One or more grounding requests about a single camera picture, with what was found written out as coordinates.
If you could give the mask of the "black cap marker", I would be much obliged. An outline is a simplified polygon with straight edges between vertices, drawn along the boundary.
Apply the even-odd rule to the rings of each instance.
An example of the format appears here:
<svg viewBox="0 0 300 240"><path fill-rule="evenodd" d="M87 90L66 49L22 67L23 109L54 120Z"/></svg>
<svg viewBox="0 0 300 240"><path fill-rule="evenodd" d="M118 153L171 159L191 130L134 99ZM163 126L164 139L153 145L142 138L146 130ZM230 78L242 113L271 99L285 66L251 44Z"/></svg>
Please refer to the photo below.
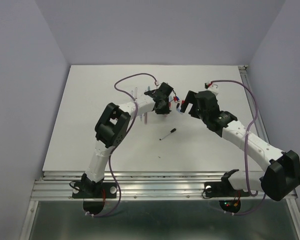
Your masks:
<svg viewBox="0 0 300 240"><path fill-rule="evenodd" d="M161 137L159 140L160 141L164 140L166 137L168 137L169 135L174 133L176 130L177 130L176 128L173 128L172 130L169 131L169 133L167 133L165 136Z"/></svg>

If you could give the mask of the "red transparent pen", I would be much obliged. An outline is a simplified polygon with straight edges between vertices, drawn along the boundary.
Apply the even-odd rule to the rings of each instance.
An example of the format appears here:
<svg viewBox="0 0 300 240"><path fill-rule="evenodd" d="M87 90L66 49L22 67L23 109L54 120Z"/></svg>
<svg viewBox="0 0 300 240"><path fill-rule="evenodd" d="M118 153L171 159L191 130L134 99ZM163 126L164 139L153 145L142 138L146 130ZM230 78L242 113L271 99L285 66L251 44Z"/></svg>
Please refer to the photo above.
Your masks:
<svg viewBox="0 0 300 240"><path fill-rule="evenodd" d="M148 123L148 113L144 113L144 124L147 125Z"/></svg>

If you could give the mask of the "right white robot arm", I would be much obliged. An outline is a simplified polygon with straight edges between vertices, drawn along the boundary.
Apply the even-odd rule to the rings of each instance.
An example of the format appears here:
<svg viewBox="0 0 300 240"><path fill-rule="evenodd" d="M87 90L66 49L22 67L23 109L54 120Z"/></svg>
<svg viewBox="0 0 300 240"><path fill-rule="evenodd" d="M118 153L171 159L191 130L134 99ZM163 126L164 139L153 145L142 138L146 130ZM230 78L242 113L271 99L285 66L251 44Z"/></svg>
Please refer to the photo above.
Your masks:
<svg viewBox="0 0 300 240"><path fill-rule="evenodd" d="M253 173L238 169L226 172L220 181L209 184L210 197L233 196L236 191L252 190L280 201L300 185L299 155L293 150L284 152L247 131L236 116L220 110L214 93L189 91L180 111L184 113L188 105L191 105L191 117L202 120L210 131L237 146L245 157L252 158L261 167L261 171Z"/></svg>

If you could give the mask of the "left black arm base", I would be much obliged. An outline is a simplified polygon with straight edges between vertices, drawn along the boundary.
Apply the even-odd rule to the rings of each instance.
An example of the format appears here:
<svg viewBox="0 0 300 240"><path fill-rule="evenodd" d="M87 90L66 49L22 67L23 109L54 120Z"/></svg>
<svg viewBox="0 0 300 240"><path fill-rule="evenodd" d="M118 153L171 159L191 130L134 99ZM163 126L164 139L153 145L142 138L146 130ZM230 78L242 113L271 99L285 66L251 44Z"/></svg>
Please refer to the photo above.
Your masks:
<svg viewBox="0 0 300 240"><path fill-rule="evenodd" d="M102 213L106 208L106 200L117 198L119 188L115 182L102 183L92 191L85 189L83 183L79 180L71 181L69 186L72 188L71 197L83 200L82 208L87 216L105 217L113 211Z"/></svg>

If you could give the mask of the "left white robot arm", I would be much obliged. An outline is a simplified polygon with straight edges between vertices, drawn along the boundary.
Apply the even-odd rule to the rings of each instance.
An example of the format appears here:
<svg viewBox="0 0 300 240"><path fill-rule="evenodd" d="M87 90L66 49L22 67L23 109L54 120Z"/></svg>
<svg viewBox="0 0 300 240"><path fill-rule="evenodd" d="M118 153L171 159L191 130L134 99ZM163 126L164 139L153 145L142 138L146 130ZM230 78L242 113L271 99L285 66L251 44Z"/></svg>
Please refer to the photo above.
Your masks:
<svg viewBox="0 0 300 240"><path fill-rule="evenodd" d="M167 83L158 88L144 92L130 102L123 104L109 103L95 126L95 149L87 170L81 177L85 193L96 197L101 193L101 184L105 169L113 150L127 135L131 120L149 112L157 115L170 113L169 99L174 89Z"/></svg>

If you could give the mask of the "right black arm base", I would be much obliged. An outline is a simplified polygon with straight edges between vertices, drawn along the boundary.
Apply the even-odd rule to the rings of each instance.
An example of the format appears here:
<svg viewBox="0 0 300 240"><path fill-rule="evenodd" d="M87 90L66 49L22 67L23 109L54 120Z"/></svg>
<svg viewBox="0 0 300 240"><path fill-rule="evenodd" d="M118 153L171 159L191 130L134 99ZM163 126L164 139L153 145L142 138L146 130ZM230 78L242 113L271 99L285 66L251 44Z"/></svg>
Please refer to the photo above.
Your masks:
<svg viewBox="0 0 300 240"><path fill-rule="evenodd" d="M204 184L201 194L203 199L220 198L219 206L226 213L238 214L241 209L241 198L250 194L243 190L235 190L221 181L208 181Z"/></svg>

